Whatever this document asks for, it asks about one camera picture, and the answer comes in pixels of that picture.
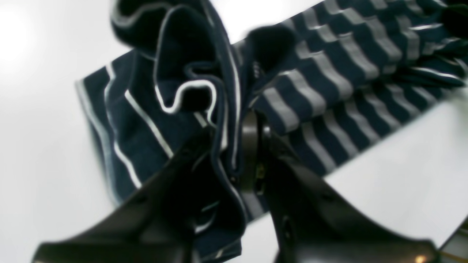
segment white table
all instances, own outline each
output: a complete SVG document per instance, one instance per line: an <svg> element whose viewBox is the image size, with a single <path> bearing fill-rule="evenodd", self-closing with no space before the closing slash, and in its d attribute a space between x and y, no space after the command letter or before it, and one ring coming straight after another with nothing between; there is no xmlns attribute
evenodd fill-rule
<svg viewBox="0 0 468 263"><path fill-rule="evenodd" d="M316 3L213 2L232 42ZM128 51L108 13L108 1L0 0L0 263L29 262L40 242L78 234L113 210L73 87ZM327 181L389 229L441 245L468 214L467 102L463 92L438 105ZM249 226L243 246L230 262L272 262L269 216Z"/></svg>

